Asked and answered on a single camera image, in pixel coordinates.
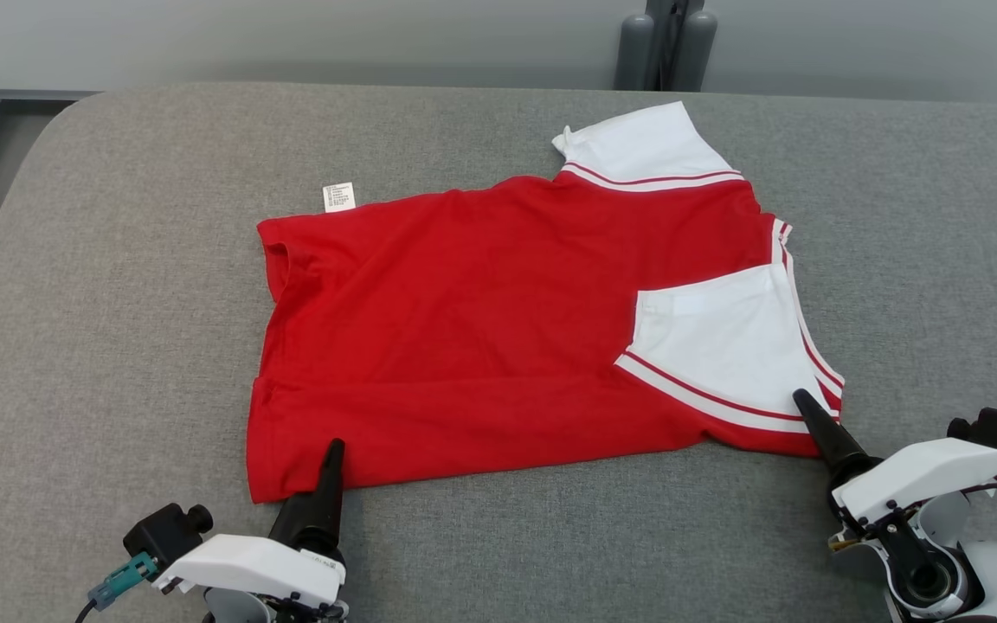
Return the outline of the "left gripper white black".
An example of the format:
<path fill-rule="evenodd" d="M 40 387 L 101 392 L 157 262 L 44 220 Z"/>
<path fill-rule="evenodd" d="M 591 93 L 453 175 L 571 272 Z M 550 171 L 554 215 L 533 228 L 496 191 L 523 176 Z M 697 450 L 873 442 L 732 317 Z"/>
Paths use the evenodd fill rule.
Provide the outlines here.
<path fill-rule="evenodd" d="M 339 547 L 347 446 L 333 439 L 316 488 L 280 507 L 269 539 L 217 535 L 179 557 L 151 585 L 164 594 L 201 588 L 203 623 L 347 623 L 347 568 Z"/>

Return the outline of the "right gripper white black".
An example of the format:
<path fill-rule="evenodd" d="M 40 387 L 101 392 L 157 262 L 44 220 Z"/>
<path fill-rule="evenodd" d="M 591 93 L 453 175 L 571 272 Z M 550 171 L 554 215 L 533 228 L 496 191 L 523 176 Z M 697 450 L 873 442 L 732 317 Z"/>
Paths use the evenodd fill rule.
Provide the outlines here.
<path fill-rule="evenodd" d="M 946 438 L 871 456 L 814 395 L 793 401 L 828 470 L 842 528 L 833 563 L 881 588 L 892 620 L 997 620 L 997 543 L 964 541 L 974 494 L 997 476 L 997 449 Z"/>

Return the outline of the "red shirt with white sleeves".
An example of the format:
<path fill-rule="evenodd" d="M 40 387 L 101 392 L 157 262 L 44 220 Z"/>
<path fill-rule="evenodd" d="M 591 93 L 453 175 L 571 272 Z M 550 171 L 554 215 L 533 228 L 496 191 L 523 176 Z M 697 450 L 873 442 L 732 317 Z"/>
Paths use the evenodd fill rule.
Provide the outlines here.
<path fill-rule="evenodd" d="M 838 419 L 791 225 L 681 101 L 553 138 L 511 177 L 258 225 L 274 309 L 247 419 L 255 504 L 676 451 L 814 457 L 793 394 Z"/>

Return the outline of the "grey cylindrical post foot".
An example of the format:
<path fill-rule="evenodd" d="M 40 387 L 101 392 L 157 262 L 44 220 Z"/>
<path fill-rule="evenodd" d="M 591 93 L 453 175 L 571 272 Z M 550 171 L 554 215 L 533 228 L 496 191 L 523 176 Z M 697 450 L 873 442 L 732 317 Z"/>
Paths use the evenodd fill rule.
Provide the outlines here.
<path fill-rule="evenodd" d="M 698 10 L 682 20 L 678 33 L 672 90 L 700 92 L 717 34 L 717 18 L 709 11 Z"/>
<path fill-rule="evenodd" d="M 614 90 L 645 90 L 650 71 L 653 36 L 652 16 L 646 13 L 634 13 L 622 20 L 620 44 L 614 64 Z"/>

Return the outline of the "grey metal post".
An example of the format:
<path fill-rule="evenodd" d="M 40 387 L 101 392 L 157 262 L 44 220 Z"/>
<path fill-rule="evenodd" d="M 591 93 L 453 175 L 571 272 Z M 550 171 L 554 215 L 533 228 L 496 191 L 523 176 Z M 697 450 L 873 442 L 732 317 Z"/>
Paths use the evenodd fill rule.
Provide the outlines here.
<path fill-rule="evenodd" d="M 675 86 L 685 24 L 692 13 L 704 10 L 705 1 L 646 0 L 645 15 L 653 19 L 646 90 L 668 91 Z"/>

